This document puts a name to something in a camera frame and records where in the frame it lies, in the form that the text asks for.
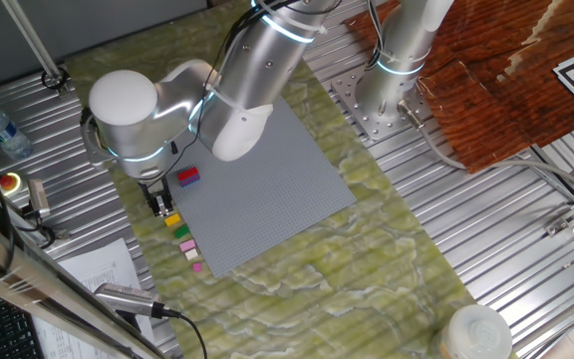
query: red lego brick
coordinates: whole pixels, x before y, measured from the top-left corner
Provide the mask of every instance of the red lego brick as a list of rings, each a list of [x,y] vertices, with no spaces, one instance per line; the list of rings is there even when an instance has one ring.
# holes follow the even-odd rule
[[[189,170],[185,170],[185,171],[181,172],[180,174],[178,174],[177,177],[178,177],[178,180],[181,182],[189,180],[193,177],[198,177],[198,179],[200,179],[200,176],[198,174],[198,170],[196,168],[191,168]]]

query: gray baseplate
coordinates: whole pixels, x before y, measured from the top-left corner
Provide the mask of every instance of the gray baseplate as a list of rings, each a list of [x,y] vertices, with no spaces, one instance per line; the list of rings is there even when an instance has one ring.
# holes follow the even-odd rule
[[[193,137],[176,142],[182,148]],[[192,166],[200,180],[181,187],[176,175]],[[247,155],[226,163],[197,143],[167,180],[215,277],[356,201],[282,98]]]

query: green marble table surface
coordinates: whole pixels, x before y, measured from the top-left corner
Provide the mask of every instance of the green marble table surface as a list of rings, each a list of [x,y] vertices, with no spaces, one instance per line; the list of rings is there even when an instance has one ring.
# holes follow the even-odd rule
[[[184,61],[211,63],[248,8],[237,0],[66,61],[80,99],[112,70],[156,82]],[[196,322],[210,358],[427,357],[472,297],[307,65],[282,96],[357,202],[215,279],[178,250],[190,236],[174,238],[135,181],[111,169],[158,293]],[[192,329],[172,327],[185,357],[201,358]]]

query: metal grating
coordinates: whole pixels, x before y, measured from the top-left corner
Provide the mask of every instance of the metal grating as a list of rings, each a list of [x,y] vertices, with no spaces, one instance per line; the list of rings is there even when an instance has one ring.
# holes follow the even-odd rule
[[[372,51],[342,21],[366,10],[364,0],[344,1],[327,20],[328,33],[319,35],[304,56],[337,103],[331,81],[359,69]],[[551,339],[552,332],[537,330],[543,332],[574,304],[574,237],[549,237],[543,227],[568,208],[566,197],[528,168],[475,175],[450,168],[411,127],[373,143],[355,126],[356,119],[343,113],[473,297],[508,322],[517,354]],[[427,127],[438,147],[452,154],[436,121]],[[544,151],[571,171],[574,133]]]
[[[68,86],[70,95],[59,98],[55,91],[44,88],[39,74],[0,88],[0,108],[8,112],[33,144],[33,155],[19,162],[9,160],[0,149],[0,172],[43,180],[51,207],[45,223],[67,229],[71,236],[49,248],[54,259],[76,256],[123,238],[141,287],[155,293],[110,175],[98,172],[88,163],[79,132],[81,104],[74,85]],[[12,199],[23,206],[29,200],[28,192],[24,189]],[[168,355],[180,353],[167,320],[151,322],[156,346]]]
[[[342,24],[365,10],[364,0],[343,1],[325,23],[328,32],[319,35],[304,55],[336,101],[330,81],[362,66],[372,50]],[[44,180],[54,209],[47,223],[67,228],[72,236],[49,251],[54,258],[74,256],[122,237],[142,288],[155,292],[110,176],[87,163],[78,127],[81,105],[69,86],[71,95],[65,98],[43,88],[39,76],[0,88],[0,107],[35,148],[31,158],[19,163],[8,161],[0,151],[0,171]],[[552,331],[527,336],[574,303],[574,237],[549,237],[543,229],[566,208],[567,199],[530,169],[469,175],[447,167],[411,128],[372,143],[356,128],[355,119],[345,116],[473,297],[509,323],[514,343],[523,347],[518,355],[552,338]],[[440,149],[452,153],[435,120],[427,127]],[[543,150],[563,170],[574,168],[574,133]],[[27,193],[14,200],[23,204]],[[178,353],[169,323],[153,320],[152,325],[156,345],[166,354]]]

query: red emergency stop button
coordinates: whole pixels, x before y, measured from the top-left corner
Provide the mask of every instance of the red emergency stop button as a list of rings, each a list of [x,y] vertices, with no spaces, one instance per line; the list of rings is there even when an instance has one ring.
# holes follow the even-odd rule
[[[4,175],[0,179],[1,189],[3,190],[10,190],[17,185],[17,179],[12,176]]]

